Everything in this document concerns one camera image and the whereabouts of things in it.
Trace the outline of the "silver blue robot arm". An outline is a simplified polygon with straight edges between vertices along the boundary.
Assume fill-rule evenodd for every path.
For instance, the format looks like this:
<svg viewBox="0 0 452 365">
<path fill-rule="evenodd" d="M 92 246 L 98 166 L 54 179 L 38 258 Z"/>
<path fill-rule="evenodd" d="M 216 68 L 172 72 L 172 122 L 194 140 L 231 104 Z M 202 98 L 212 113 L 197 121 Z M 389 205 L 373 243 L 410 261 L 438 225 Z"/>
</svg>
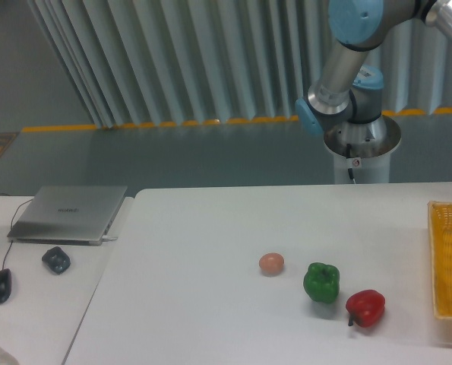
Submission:
<svg viewBox="0 0 452 365">
<path fill-rule="evenodd" d="M 452 1 L 330 1 L 328 23 L 336 42 L 321 77 L 297 99 L 301 124 L 322 135 L 349 120 L 357 108 L 351 87 L 368 52 L 379 47 L 390 30 L 411 19 L 439 29 L 452 41 Z"/>
</svg>

